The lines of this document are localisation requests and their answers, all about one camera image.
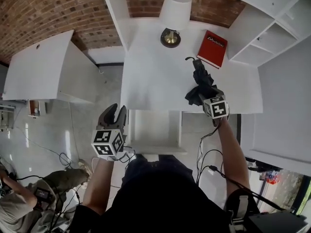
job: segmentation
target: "black shirt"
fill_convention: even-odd
[[[147,173],[130,180],[118,191],[112,207],[102,216],[79,205],[70,232],[92,233],[108,229],[155,231],[181,229],[192,231],[206,228],[209,232],[229,232],[231,212],[237,211],[237,190],[226,202],[226,211],[210,201],[195,182],[167,171]],[[259,213],[249,198],[248,213]]]

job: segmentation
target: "white lamp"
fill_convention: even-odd
[[[177,30],[187,27],[190,20],[192,0],[164,0],[160,21],[166,26],[161,43],[168,48],[179,45],[181,38]]]

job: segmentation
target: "white table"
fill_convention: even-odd
[[[185,58],[196,56],[207,29],[224,38],[227,29],[190,22],[189,28],[180,32],[181,44],[169,49],[160,43],[164,27],[157,18],[136,22],[137,31],[124,61],[121,105],[136,110],[202,112],[201,106],[189,105],[185,99],[197,86],[192,61]],[[228,61],[226,55],[221,69],[204,65],[214,84],[224,91],[232,114],[262,112],[257,68]]]

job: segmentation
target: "lamp base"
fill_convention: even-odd
[[[176,48],[181,41],[179,33],[174,30],[166,28],[161,34],[161,43],[167,48]]]

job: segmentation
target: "fiducial marker cube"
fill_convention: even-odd
[[[225,100],[224,95],[211,99],[205,99],[203,102],[205,113],[212,119],[229,115],[229,105]]]
[[[123,151],[124,140],[120,130],[94,130],[91,144],[99,158],[117,156]]]

